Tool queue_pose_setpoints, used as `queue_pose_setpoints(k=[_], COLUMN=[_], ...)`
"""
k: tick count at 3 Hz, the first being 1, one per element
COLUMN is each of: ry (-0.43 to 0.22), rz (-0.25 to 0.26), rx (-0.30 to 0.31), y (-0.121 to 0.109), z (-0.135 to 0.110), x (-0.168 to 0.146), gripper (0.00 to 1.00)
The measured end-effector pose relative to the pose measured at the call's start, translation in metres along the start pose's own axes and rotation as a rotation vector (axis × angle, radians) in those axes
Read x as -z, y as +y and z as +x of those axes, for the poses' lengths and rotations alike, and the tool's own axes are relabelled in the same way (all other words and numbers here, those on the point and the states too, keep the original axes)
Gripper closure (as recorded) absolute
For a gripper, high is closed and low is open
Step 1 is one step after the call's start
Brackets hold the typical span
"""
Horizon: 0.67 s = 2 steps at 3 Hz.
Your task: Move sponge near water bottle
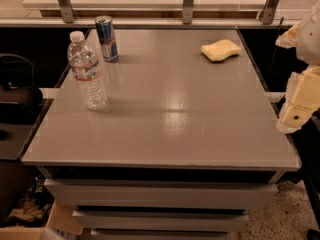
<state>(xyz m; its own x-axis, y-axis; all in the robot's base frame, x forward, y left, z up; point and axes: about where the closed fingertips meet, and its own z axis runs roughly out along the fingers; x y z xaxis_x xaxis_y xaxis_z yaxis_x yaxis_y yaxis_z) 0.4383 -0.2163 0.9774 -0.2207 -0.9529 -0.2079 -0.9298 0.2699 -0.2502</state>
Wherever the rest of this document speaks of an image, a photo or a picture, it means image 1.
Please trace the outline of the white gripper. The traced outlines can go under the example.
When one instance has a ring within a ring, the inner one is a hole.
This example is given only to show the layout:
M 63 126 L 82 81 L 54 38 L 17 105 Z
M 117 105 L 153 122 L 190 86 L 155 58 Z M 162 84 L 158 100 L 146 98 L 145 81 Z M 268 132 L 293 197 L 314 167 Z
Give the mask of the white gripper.
M 297 58 L 309 64 L 302 73 L 293 72 L 287 82 L 285 102 L 276 127 L 290 134 L 300 130 L 320 109 L 320 66 L 316 66 L 320 65 L 320 0 L 301 23 L 280 35 L 275 44 L 286 49 L 296 46 Z

